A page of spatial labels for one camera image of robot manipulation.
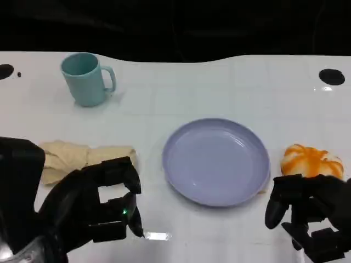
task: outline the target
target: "blue plate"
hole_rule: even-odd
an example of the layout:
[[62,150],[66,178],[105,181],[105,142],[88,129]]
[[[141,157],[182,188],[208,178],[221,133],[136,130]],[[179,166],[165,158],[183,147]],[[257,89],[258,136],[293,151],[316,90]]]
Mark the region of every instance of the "blue plate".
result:
[[270,174],[261,140],[227,119],[199,119],[180,127],[163,149],[162,164],[167,180],[178,192],[214,207],[252,198]]

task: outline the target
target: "teal mug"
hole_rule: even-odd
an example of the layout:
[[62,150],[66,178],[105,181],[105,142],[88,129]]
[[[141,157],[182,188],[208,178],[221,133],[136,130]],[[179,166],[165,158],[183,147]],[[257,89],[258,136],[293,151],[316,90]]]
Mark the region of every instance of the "teal mug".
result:
[[[107,70],[112,79],[112,88],[106,88],[101,70]],[[116,90],[116,76],[111,67],[101,66],[98,58],[91,53],[76,53],[64,59],[61,64],[70,92],[83,107],[103,103]]]

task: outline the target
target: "crumpled cloth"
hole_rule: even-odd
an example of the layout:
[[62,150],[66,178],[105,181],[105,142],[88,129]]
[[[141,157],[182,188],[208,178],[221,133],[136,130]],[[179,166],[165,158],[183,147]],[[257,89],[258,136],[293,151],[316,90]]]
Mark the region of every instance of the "crumpled cloth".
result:
[[41,182],[45,185],[62,180],[74,170],[101,163],[102,161],[128,156],[134,166],[137,154],[131,146],[102,146],[91,149],[64,141],[44,142],[39,145],[45,151],[45,164]]

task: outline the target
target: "table surface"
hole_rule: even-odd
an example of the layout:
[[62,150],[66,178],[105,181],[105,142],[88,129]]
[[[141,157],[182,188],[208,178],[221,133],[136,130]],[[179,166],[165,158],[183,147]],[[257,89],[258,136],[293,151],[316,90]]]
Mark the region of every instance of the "table surface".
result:
[[[269,193],[230,209],[194,204],[166,183],[161,152],[180,125],[222,117],[246,125],[262,139],[269,152],[272,178],[280,175],[284,149],[296,142],[339,155],[348,178],[351,59],[255,55],[199,64],[164,64],[98,56],[102,65],[114,69],[118,91],[107,103],[81,108],[73,102],[60,73],[60,63],[67,54],[0,52],[1,64],[15,68],[10,78],[0,81],[1,136],[35,143],[60,139],[92,147],[134,146],[140,163],[143,194],[138,196],[138,206],[144,228],[172,235],[168,241],[151,241],[129,232],[124,241],[89,243],[70,252],[71,262],[301,260],[281,228],[270,231],[264,226]],[[318,74],[324,68],[341,70],[345,83],[323,83]],[[49,190],[40,187],[36,208]],[[124,192],[121,186],[102,188],[101,200]]]

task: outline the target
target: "cable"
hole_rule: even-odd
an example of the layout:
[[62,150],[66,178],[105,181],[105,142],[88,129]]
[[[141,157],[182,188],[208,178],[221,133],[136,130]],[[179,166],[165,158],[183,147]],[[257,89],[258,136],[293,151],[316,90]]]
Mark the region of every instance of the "cable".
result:
[[317,26],[318,26],[319,19],[325,9],[326,2],[327,2],[326,0],[323,0],[322,5],[319,8],[319,11],[317,13],[317,16],[314,22],[314,29],[313,29],[313,36],[312,36],[312,54],[315,54],[315,51],[316,51]]
[[171,18],[172,18],[172,37],[173,37],[173,45],[176,50],[176,52],[179,54],[182,62],[185,61],[185,57],[183,56],[183,53],[181,49],[179,48],[179,43],[178,43],[178,38],[177,38],[177,33],[174,27],[174,21],[176,20],[176,14],[175,14],[175,7],[174,7],[174,0],[171,0]]

